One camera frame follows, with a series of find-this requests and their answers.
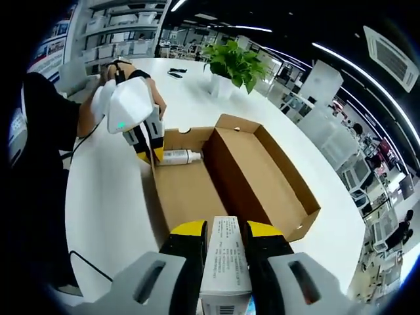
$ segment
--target open cardboard box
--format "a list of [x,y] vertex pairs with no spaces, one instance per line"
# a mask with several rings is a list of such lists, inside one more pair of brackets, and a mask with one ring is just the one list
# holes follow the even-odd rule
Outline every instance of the open cardboard box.
[[221,115],[215,127],[169,129],[164,149],[203,154],[187,165],[152,166],[167,233],[195,220],[211,229],[214,216],[234,215],[241,226],[248,220],[271,224],[294,241],[319,213],[305,181],[259,123]]

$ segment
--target black cable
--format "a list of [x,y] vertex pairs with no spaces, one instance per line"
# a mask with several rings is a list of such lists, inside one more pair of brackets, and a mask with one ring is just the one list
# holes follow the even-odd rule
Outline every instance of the black cable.
[[79,144],[75,147],[75,149],[73,150],[73,152],[72,152],[72,158],[70,159],[70,163],[72,162],[72,160],[73,160],[73,157],[74,157],[74,152],[76,152],[76,150],[81,146],[81,144],[82,143],[84,143],[84,141],[86,140],[86,139],[88,139],[93,133],[94,133],[94,131],[96,130],[96,128],[98,128],[98,126],[99,126],[99,124],[98,125],[96,125],[95,127],[94,127],[94,129],[87,135],[87,136],[85,136],[84,138],[82,138],[81,139],[81,141],[79,142]]
[[171,72],[170,70],[168,71],[168,74],[175,77],[176,79],[182,79],[182,76],[175,73],[175,72]]
[[83,257],[82,255],[80,255],[77,251],[70,251],[69,252],[69,259],[71,259],[72,254],[78,256],[82,261],[84,261],[85,263],[87,263],[89,266],[91,266],[93,269],[95,269],[96,272],[98,272],[101,276],[103,276],[104,278],[106,278],[109,281],[113,281],[111,277],[109,277],[109,275],[107,275],[105,272],[101,271],[101,269],[99,269],[98,267],[96,267],[93,263],[91,263],[90,261],[88,261],[85,257]]
[[171,69],[169,69],[169,72],[180,72],[180,73],[184,74],[186,72],[186,69],[171,68]]

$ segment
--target cardboard box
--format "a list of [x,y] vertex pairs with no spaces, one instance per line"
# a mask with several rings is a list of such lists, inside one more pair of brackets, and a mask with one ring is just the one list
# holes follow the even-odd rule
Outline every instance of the cardboard box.
[[203,154],[188,165],[152,166],[167,234],[195,220],[207,220],[211,233],[214,216],[234,215],[241,228],[248,220],[271,224],[294,241],[319,213],[293,162],[259,123],[224,114],[215,127],[166,130],[164,148]]
[[245,314],[251,292],[238,220],[215,217],[200,289],[204,314]]

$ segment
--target white pot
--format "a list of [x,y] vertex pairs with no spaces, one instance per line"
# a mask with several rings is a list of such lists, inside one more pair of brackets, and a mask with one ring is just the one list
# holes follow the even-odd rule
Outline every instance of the white pot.
[[222,77],[220,75],[211,74],[210,80],[210,94],[217,98],[230,98],[236,86],[230,79]]

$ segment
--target desk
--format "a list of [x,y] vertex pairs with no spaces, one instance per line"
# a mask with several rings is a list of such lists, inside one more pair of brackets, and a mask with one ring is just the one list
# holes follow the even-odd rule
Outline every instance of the desk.
[[[167,102],[165,128],[187,131],[214,126],[223,113],[262,123],[305,179],[321,206],[308,234],[291,246],[306,252],[332,272],[347,292],[363,244],[365,226],[344,184],[311,141],[257,91],[236,90],[230,100],[208,92],[210,71],[203,63],[166,58],[133,60],[148,72]],[[183,79],[169,68],[188,69]],[[147,210],[150,168],[135,155],[122,135],[106,132],[104,121],[75,152],[66,196],[69,250],[77,250],[109,276],[146,251],[158,250]],[[104,292],[104,279],[72,259],[76,278],[88,301]]]

